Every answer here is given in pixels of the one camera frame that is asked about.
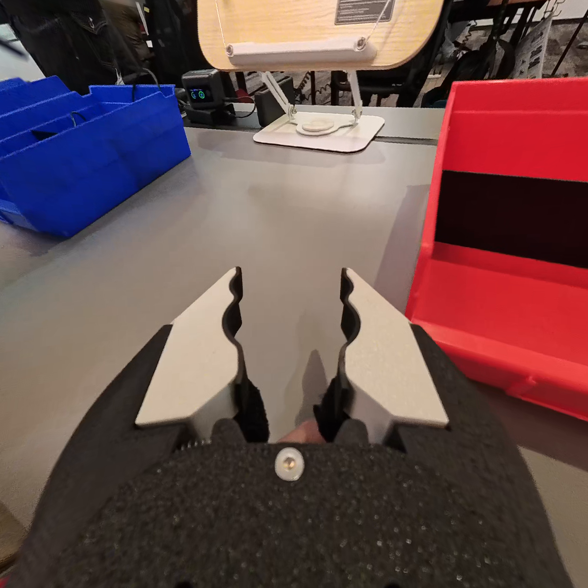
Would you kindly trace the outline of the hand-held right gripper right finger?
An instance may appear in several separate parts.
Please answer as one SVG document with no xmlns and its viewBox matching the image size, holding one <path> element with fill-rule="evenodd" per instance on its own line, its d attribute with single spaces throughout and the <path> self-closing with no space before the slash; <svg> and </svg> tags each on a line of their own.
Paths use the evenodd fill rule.
<svg viewBox="0 0 588 588">
<path fill-rule="evenodd" d="M 340 300 L 345 341 L 315 405 L 322 437 L 334 441 L 352 419 L 365 425 L 372 444 L 397 425 L 446 429 L 449 417 L 410 321 L 351 268 L 341 270 Z"/>
</svg>

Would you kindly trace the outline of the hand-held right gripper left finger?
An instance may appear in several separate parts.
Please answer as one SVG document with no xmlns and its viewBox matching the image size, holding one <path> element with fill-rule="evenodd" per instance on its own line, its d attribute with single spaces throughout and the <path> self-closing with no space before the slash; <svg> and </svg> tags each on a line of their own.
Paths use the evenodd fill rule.
<svg viewBox="0 0 588 588">
<path fill-rule="evenodd" d="M 199 442 L 222 419 L 236 421 L 247 442 L 266 443 L 269 423 L 250 381 L 241 344 L 242 270 L 227 271 L 171 323 L 136 426 L 183 424 Z"/>
</svg>

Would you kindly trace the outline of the red plastic bin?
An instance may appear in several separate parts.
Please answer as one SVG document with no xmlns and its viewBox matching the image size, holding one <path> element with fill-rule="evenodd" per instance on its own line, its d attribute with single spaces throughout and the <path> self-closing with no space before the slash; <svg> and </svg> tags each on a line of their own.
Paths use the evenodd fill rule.
<svg viewBox="0 0 588 588">
<path fill-rule="evenodd" d="M 587 182 L 587 78 L 456 82 L 405 315 L 464 374 L 587 420 L 587 268 L 435 240 L 444 171 Z"/>
</svg>

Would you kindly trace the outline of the blue plastic bin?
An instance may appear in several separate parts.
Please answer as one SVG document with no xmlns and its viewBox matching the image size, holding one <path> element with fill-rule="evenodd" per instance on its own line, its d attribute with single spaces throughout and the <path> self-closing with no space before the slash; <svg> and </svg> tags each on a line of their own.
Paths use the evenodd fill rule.
<svg viewBox="0 0 588 588">
<path fill-rule="evenodd" d="M 189 157 L 174 85 L 1 82 L 3 224 L 70 238 Z"/>
</svg>

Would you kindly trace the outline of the grey desk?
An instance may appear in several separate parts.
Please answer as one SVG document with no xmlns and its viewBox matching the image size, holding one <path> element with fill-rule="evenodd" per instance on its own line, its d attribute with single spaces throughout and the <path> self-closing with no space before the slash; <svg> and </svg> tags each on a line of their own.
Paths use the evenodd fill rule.
<svg viewBox="0 0 588 588">
<path fill-rule="evenodd" d="M 468 382 L 422 329 L 448 428 L 278 443 L 336 372 L 341 269 L 405 306 L 435 142 L 185 133 L 72 239 L 1 226 L 1 501 L 29 527 L 8 586 L 587 587 L 587 426 Z M 271 442 L 136 428 L 154 335 L 234 266 Z"/>
</svg>

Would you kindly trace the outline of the person's right hand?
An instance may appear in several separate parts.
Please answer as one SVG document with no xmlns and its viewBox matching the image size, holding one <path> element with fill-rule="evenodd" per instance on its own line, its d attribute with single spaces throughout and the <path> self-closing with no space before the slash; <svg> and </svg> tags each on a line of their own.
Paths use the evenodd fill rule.
<svg viewBox="0 0 588 588">
<path fill-rule="evenodd" d="M 300 424 L 294 430 L 278 440 L 281 444 L 303 445 L 303 444 L 323 444 L 325 439 L 319 431 L 318 423 L 309 419 Z"/>
</svg>

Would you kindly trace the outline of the black adapter box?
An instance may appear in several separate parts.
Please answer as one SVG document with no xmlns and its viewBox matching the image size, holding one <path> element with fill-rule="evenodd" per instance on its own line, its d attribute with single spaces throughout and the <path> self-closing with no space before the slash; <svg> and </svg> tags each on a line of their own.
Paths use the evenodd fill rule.
<svg viewBox="0 0 588 588">
<path fill-rule="evenodd" d="M 293 78 L 290 75 L 285 75 L 277 80 L 281 90 L 291 104 L 295 103 L 295 87 Z M 262 84 L 261 88 L 254 94 L 254 103 L 256 112 L 258 114 L 258 122 L 261 128 L 264 128 L 284 115 L 284 111 L 278 104 L 268 90 L 266 84 Z"/>
</svg>

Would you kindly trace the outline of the black power station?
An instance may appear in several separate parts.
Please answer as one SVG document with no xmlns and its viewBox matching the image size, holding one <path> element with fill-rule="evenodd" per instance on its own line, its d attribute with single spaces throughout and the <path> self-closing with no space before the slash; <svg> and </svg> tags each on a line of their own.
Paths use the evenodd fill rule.
<svg viewBox="0 0 588 588">
<path fill-rule="evenodd" d="M 217 69 L 191 70 L 182 75 L 187 95 L 185 112 L 190 123 L 232 126 L 236 119 L 231 99 L 236 93 L 228 73 Z"/>
</svg>

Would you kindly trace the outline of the dark cloth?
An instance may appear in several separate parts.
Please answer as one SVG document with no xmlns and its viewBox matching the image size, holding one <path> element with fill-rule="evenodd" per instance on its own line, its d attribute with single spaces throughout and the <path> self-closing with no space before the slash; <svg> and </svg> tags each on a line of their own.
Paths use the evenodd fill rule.
<svg viewBox="0 0 588 588">
<path fill-rule="evenodd" d="M 124 84 L 140 69 L 99 1 L 1 1 L 1 15 L 43 74 L 70 91 Z"/>
</svg>

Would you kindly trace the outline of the white printed sign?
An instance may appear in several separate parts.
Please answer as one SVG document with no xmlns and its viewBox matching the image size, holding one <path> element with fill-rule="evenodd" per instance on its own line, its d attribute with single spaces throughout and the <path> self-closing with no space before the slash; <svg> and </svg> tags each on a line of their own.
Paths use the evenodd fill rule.
<svg viewBox="0 0 588 588">
<path fill-rule="evenodd" d="M 512 79 L 541 79 L 548 37 L 553 18 L 549 16 L 536 24 L 519 42 L 514 53 Z"/>
</svg>

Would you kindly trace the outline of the wooden laptop stand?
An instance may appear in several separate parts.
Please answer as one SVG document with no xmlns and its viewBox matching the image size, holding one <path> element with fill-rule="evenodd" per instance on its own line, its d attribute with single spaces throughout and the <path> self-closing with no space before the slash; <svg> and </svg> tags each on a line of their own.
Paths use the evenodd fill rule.
<svg viewBox="0 0 588 588">
<path fill-rule="evenodd" d="M 197 1 L 205 59 L 225 72 L 260 73 L 283 112 L 254 134 L 268 146 L 350 154 L 363 151 L 385 121 L 363 115 L 359 70 L 404 65 L 435 30 L 442 1 L 384 1 L 356 16 L 353 1 Z M 341 70 L 353 97 L 350 114 L 298 111 L 273 72 Z"/>
</svg>

